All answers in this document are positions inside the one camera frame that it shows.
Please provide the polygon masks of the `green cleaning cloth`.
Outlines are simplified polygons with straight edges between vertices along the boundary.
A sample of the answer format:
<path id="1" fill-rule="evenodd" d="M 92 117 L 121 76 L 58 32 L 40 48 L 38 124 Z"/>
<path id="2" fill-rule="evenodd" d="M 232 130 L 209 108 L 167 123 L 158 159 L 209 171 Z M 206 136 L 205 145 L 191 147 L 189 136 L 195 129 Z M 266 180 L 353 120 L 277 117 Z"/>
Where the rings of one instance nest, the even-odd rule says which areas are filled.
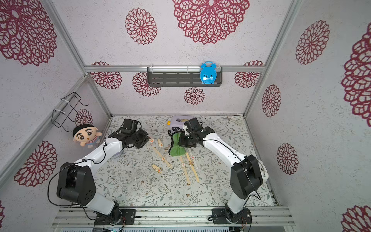
<path id="1" fill-rule="evenodd" d="M 168 135 L 171 137 L 171 146 L 169 150 L 169 155 L 172 157 L 182 156 L 186 154 L 184 147 L 179 145 L 180 138 L 182 135 L 185 135 L 184 132 L 174 132 L 168 130 Z"/>

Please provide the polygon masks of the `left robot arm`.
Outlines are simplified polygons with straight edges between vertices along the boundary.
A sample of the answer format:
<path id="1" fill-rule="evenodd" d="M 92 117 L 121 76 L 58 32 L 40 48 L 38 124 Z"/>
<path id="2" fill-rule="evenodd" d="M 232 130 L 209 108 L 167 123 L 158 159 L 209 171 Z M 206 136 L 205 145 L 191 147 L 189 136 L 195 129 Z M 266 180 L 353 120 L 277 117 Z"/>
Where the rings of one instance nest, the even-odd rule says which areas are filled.
<path id="1" fill-rule="evenodd" d="M 124 119 L 121 127 L 111 133 L 102 144 L 85 157 L 64 163 L 54 176 L 58 178 L 56 195 L 72 206 L 92 209 L 98 217 L 110 216 L 114 221 L 120 217 L 119 204 L 97 192 L 95 173 L 114 156 L 126 148 L 142 148 L 149 141 L 141 122 Z"/>

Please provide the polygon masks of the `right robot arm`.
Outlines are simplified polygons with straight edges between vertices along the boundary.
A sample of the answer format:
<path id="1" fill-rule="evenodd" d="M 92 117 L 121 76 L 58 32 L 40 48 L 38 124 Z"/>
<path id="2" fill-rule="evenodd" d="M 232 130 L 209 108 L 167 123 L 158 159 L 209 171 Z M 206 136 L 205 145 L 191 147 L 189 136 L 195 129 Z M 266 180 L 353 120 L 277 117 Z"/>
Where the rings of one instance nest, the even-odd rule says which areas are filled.
<path id="1" fill-rule="evenodd" d="M 186 121 L 183 130 L 184 134 L 178 143 L 180 146 L 195 148 L 201 145 L 212 151 L 230 168 L 230 187 L 233 194 L 226 204 L 226 214 L 237 217 L 253 193 L 257 198 L 260 197 L 258 189 L 269 178 L 265 165 L 255 156 L 246 156 L 229 146 L 212 128 L 203 127 L 197 118 Z"/>

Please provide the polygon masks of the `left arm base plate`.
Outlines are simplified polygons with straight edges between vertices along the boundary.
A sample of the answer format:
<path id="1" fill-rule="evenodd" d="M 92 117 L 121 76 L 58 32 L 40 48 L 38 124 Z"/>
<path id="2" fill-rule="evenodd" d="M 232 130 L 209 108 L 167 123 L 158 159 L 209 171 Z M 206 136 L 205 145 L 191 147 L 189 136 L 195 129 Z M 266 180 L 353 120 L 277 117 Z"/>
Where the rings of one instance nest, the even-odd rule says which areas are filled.
<path id="1" fill-rule="evenodd" d="M 136 216 L 135 209 L 114 209 L 110 215 L 97 213 L 97 218 L 94 221 L 95 226 L 116 226 L 116 225 L 133 225 Z"/>

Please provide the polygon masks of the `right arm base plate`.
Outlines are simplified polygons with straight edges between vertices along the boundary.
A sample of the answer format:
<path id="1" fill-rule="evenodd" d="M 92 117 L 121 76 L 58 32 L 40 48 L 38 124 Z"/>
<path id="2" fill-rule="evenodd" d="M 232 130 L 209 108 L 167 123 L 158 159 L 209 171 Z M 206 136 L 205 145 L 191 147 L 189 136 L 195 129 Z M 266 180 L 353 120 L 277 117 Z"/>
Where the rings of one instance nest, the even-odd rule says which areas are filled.
<path id="1" fill-rule="evenodd" d="M 252 215 L 249 209 L 244 208 L 235 214 L 227 208 L 213 208 L 212 215 L 208 218 L 213 224 L 251 224 Z"/>

